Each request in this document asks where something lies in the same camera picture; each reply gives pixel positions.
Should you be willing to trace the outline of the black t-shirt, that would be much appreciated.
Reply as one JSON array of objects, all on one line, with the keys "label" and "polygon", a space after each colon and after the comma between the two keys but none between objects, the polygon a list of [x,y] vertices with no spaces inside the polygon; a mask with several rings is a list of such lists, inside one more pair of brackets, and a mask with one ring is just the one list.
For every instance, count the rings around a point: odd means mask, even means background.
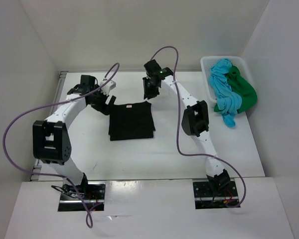
[{"label": "black t-shirt", "polygon": [[110,108],[109,136],[111,141],[149,139],[154,137],[155,126],[151,103],[113,105]]}]

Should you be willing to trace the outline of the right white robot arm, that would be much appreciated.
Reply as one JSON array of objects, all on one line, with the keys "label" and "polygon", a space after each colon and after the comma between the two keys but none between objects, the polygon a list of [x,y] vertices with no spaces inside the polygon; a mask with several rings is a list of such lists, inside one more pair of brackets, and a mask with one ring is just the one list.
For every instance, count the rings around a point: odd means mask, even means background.
[{"label": "right white robot arm", "polygon": [[196,138],[204,150],[205,171],[209,181],[209,192],[214,196],[221,195],[230,182],[230,176],[222,162],[216,159],[216,150],[209,133],[209,115],[206,101],[199,101],[178,82],[169,67],[162,68],[156,60],[144,64],[147,76],[143,78],[144,98],[152,99],[164,89],[174,96],[179,103],[177,128],[192,138]]}]

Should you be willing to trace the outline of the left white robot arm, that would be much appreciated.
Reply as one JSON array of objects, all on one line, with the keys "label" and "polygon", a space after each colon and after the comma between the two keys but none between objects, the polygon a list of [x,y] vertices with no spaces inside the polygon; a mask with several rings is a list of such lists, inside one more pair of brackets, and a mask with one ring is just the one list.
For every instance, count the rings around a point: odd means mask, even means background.
[{"label": "left white robot arm", "polygon": [[37,120],[32,126],[33,155],[64,177],[61,188],[64,194],[72,193],[76,198],[84,199],[91,190],[87,176],[71,158],[68,130],[87,106],[108,115],[116,99],[109,96],[115,86],[113,80],[98,82],[94,76],[81,75],[80,83],[68,91],[65,103],[45,120]]}]

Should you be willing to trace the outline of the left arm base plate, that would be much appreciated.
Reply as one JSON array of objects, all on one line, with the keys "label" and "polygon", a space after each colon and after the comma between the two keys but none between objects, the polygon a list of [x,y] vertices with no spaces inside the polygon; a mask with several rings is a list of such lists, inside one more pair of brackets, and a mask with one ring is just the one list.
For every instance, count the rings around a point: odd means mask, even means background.
[{"label": "left arm base plate", "polygon": [[[104,211],[104,201],[105,201],[105,192],[106,192],[106,184],[105,183],[97,183],[97,184],[89,184],[89,191],[87,194],[83,194],[82,189],[79,189],[80,195],[84,199],[86,207],[89,211]],[[59,212],[78,212],[85,211],[85,208],[72,186],[63,185],[54,186],[52,185],[56,191],[60,192],[60,200],[58,211]]]}]

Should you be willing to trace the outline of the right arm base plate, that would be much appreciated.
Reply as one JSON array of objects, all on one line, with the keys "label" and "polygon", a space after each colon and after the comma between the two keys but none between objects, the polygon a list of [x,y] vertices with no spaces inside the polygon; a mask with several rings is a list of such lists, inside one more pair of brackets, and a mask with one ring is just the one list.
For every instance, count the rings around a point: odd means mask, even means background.
[{"label": "right arm base plate", "polygon": [[234,180],[218,193],[213,193],[208,180],[193,181],[192,184],[197,210],[234,207],[240,202]]}]

